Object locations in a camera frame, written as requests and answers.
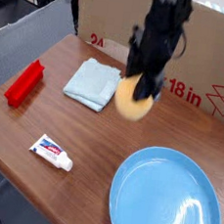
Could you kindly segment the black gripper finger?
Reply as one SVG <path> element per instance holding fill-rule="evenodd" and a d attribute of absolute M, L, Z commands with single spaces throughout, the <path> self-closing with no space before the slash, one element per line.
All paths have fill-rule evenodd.
<path fill-rule="evenodd" d="M 143 74 L 137 82 L 132 98 L 135 101 L 141 101 L 152 97 L 154 101 L 157 101 L 163 87 L 163 80 L 164 73 L 162 71 L 159 74 L 152 76 Z"/>

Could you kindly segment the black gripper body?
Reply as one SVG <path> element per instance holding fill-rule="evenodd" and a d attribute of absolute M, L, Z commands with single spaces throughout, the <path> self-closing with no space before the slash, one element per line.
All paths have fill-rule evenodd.
<path fill-rule="evenodd" d="M 125 75 L 145 74 L 154 79 L 169 62 L 183 33 L 183 23 L 189 16 L 173 18 L 169 14 L 150 10 L 145 18 L 145 27 L 133 27 L 129 39 L 130 53 L 126 61 Z"/>

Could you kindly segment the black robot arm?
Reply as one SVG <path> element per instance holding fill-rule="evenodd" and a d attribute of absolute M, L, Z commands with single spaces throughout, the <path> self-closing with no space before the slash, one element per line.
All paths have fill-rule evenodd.
<path fill-rule="evenodd" d="M 164 67 L 174 55 L 179 39 L 186 41 L 183 23 L 190 19 L 192 4 L 192 0 L 153 0 L 145 25 L 133 26 L 125 75 L 141 75 L 134 88 L 134 101 L 159 97 Z"/>

